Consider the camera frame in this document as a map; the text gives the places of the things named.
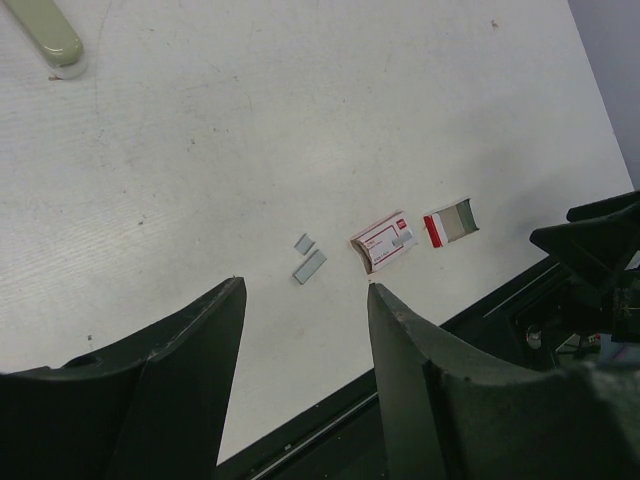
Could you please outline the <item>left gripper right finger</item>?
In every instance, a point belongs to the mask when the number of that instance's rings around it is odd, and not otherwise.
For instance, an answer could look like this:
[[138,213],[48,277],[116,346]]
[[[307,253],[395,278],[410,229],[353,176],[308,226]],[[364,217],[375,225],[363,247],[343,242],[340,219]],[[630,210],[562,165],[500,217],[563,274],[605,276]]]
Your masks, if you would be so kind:
[[639,369],[584,362],[549,372],[483,352],[385,286],[367,299],[394,479],[635,479]]

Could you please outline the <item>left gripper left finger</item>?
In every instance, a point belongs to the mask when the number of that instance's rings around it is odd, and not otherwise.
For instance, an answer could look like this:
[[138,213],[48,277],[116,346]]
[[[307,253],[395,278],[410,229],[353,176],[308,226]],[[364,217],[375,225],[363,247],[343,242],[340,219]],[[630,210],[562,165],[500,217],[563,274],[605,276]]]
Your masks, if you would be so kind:
[[212,478],[246,300],[230,278],[59,368],[3,374],[2,477]]

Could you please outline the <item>red white staple box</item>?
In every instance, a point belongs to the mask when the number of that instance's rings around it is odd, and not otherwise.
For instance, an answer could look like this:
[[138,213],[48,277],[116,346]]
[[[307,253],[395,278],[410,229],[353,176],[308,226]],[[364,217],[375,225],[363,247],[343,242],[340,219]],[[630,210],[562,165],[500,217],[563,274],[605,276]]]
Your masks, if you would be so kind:
[[404,211],[396,211],[367,227],[350,239],[365,272],[378,272],[417,244],[417,238]]

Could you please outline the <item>olive green stapler cover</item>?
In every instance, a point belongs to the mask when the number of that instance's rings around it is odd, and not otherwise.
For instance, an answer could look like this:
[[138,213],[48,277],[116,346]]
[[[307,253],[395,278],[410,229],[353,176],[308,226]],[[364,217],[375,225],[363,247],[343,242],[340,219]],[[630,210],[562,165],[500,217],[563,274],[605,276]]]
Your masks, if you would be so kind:
[[86,69],[82,40],[52,0],[4,1],[56,79],[69,80]]

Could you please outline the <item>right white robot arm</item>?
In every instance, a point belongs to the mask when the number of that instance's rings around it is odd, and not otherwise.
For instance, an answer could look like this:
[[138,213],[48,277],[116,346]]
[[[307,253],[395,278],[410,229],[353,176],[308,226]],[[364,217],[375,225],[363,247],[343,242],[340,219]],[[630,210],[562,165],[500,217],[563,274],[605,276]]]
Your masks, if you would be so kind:
[[561,324],[576,333],[639,341],[639,193],[574,207],[567,222],[534,230],[529,240],[571,273]]

